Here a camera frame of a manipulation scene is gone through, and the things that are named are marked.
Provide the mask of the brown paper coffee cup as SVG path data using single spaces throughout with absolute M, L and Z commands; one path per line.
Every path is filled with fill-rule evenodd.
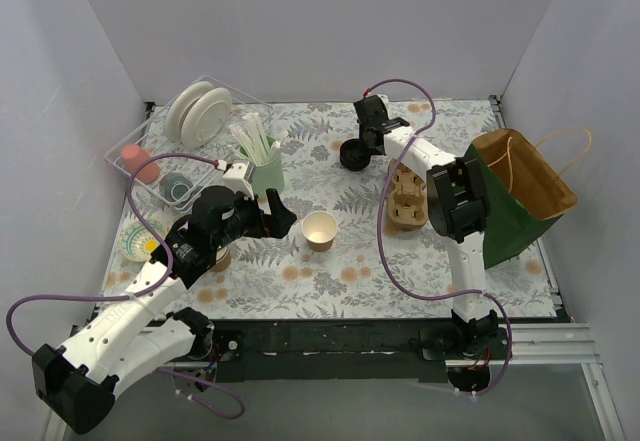
M 301 229 L 308 246 L 316 252 L 328 251 L 336 237 L 338 223 L 327 211 L 309 213 L 302 221 Z

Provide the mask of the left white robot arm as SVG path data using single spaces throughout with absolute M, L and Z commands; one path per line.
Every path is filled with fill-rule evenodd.
M 214 344 L 213 324 L 192 308 L 169 314 L 152 333 L 144 328 L 222 259 L 242 238 L 284 238 L 297 220 L 278 192 L 266 191 L 269 209 L 223 186 L 206 188 L 189 214 L 174 222 L 127 286 L 124 298 L 105 308 L 59 347 L 32 356 L 38 397 L 78 434 L 109 414 L 132 384 L 175 358 L 205 359 Z

